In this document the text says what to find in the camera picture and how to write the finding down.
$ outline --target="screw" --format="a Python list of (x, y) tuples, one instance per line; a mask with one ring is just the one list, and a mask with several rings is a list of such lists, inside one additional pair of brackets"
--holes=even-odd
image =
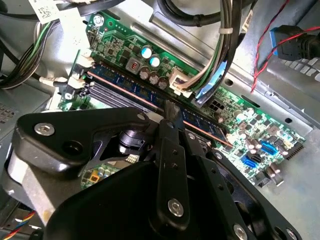
[(177, 199), (171, 199), (168, 201), (169, 211), (178, 218), (181, 218), (184, 214), (184, 207)]
[(66, 94), (64, 95), (64, 98), (65, 98), (66, 100), (71, 100), (71, 99), (73, 98), (73, 96), (72, 96), (72, 94), (70, 94), (70, 93), (66, 93)]
[(170, 121), (167, 122), (167, 125), (168, 125), (170, 128), (172, 128), (172, 129), (174, 128), (174, 125), (173, 125), (172, 122), (170, 122)]
[(173, 168), (173, 169), (178, 169), (178, 164), (173, 163), (173, 164), (172, 164), (172, 168)]
[(217, 159), (220, 159), (220, 160), (222, 159), (222, 155), (218, 152), (215, 153), (215, 156)]
[(286, 231), (293, 240), (298, 240), (297, 236), (294, 234), (294, 232), (291, 229), (287, 228)]
[(101, 15), (95, 15), (93, 18), (93, 23), (94, 25), (96, 25), (97, 27), (101, 27), (105, 22), (105, 19), (101, 16)]
[(195, 135), (193, 135), (191, 132), (188, 133), (189, 138), (191, 138), (192, 140), (195, 140), (196, 137)]
[(51, 136), (55, 133), (55, 128), (50, 123), (38, 123), (34, 126), (34, 131), (42, 136)]
[(141, 120), (146, 120), (146, 118), (145, 118), (143, 115), (141, 115), (140, 113), (139, 113), (137, 116), (138, 116), (138, 118), (140, 118)]
[(245, 230), (239, 224), (233, 225), (233, 231), (240, 240), (248, 240)]

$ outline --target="mounting hole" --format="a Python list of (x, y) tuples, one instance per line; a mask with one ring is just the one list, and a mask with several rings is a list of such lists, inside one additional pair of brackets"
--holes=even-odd
[(278, 234), (278, 236), (282, 239), (282, 240), (287, 240), (286, 235), (284, 234), (284, 232), (279, 228), (279, 227), (274, 227), (274, 230), (276, 232), (276, 234)]
[(228, 87), (232, 87), (234, 85), (234, 81), (230, 79), (224, 80), (224, 84), (227, 85)]
[(284, 120), (287, 124), (291, 124), (293, 121), (291, 118), (287, 117), (285, 120)]
[(66, 141), (62, 145), (62, 149), (66, 154), (71, 156), (80, 155), (84, 148), (82, 147), (81, 143), (77, 141)]

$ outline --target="capacitor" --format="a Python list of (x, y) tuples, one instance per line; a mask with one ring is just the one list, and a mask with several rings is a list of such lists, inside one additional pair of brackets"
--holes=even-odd
[(289, 154), (289, 152), (286, 150), (285, 146), (278, 145), (277, 148), (282, 156), (287, 156)]
[(106, 177), (109, 177), (110, 175), (111, 175), (110, 170), (108, 170), (108, 169), (104, 170), (103, 176), (104, 176), (105, 178), (106, 178)]
[(241, 110), (236, 110), (236, 111), (233, 113), (233, 116), (235, 117), (235, 119), (236, 119), (238, 122), (241, 122), (241, 121), (244, 121), (244, 120), (247, 119), (247, 116), (244, 115)]
[(98, 168), (98, 176), (102, 178), (104, 176), (105, 170), (102, 167)]
[(152, 55), (152, 48), (149, 45), (143, 46), (141, 48), (141, 55), (144, 59), (149, 59)]
[(165, 90), (169, 86), (169, 80), (165, 76), (161, 76), (158, 86), (161, 90)]
[(239, 130), (238, 131), (238, 135), (241, 139), (246, 139), (247, 138), (247, 134), (245, 133), (245, 131)]
[(153, 54), (150, 57), (149, 63), (152, 67), (157, 68), (160, 65), (160, 58), (157, 54)]
[(247, 110), (245, 110), (244, 112), (247, 116), (251, 117), (255, 114), (255, 110), (253, 108), (248, 108)]
[(251, 153), (251, 154), (256, 154), (256, 153), (257, 153), (257, 150), (256, 150), (256, 149), (251, 149), (251, 150), (250, 150), (250, 153)]
[(274, 144), (275, 141), (277, 141), (277, 139), (278, 139), (278, 138), (277, 138), (276, 136), (271, 136), (271, 137), (269, 137), (267, 140), (268, 140), (269, 143)]
[(246, 144), (246, 146), (248, 147), (248, 149), (254, 149), (255, 148), (255, 145), (253, 145), (253, 143), (251, 142), (251, 140), (250, 139), (246, 139), (245, 140), (245, 144)]
[(294, 140), (294, 138), (290, 134), (286, 133), (282, 129), (277, 131), (276, 134), (277, 134), (278, 137), (288, 141), (289, 143)]
[(261, 143), (258, 141), (258, 139), (252, 138), (252, 139), (251, 139), (251, 142), (253, 143), (253, 145), (254, 145), (254, 147), (255, 147), (256, 149), (261, 149), (261, 148), (262, 148), (262, 145), (261, 145)]
[(276, 173), (279, 174), (281, 170), (279, 169), (278, 165), (275, 162), (272, 162), (270, 164), (270, 168)]
[(222, 124), (224, 122), (224, 118), (217, 112), (213, 114), (213, 117), (218, 121), (218, 123)]
[(156, 71), (152, 71), (150, 73), (149, 81), (153, 85), (156, 85), (159, 82), (159, 76), (158, 76), (158, 73)]
[(276, 176), (276, 173), (272, 170), (272, 168), (270, 166), (268, 166), (265, 169), (265, 172), (270, 178), (274, 178)]
[(142, 80), (147, 80), (149, 77), (150, 77), (150, 70), (147, 66), (143, 66), (141, 69), (140, 69), (140, 78)]

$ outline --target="motherboard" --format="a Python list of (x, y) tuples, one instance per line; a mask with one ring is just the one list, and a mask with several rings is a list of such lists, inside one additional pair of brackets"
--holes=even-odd
[[(198, 108), (195, 94), (187, 98), (169, 87), (175, 70), (188, 77), (198, 71), (106, 13), (93, 15), (86, 31), (94, 64), (83, 67), (77, 58), (70, 78), (83, 86), (66, 88), (71, 97), (61, 98), (61, 110), (135, 107), (161, 113), (165, 100), (170, 100), (180, 107), (185, 128), (197, 136), (205, 152), (220, 150), (254, 185), (284, 182), (278, 165), (303, 148), (302, 136), (223, 87), (210, 104)], [(82, 187), (119, 169), (97, 166), (84, 173)]]

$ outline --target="barcode sticker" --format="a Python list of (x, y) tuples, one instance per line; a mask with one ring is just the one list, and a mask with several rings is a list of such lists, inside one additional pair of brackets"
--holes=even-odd
[(246, 17), (244, 23), (243, 23), (243, 26), (242, 26), (242, 29), (247, 33), (248, 30), (249, 30), (249, 26), (250, 26), (250, 22), (251, 22), (251, 19), (254, 15), (254, 11), (250, 10), (248, 16)]
[(50, 23), (59, 18), (59, 9), (54, 0), (29, 0), (41, 24)]
[(64, 36), (69, 39), (70, 44), (77, 49), (90, 48), (86, 34), (86, 25), (81, 19), (78, 8), (60, 11), (60, 22)]

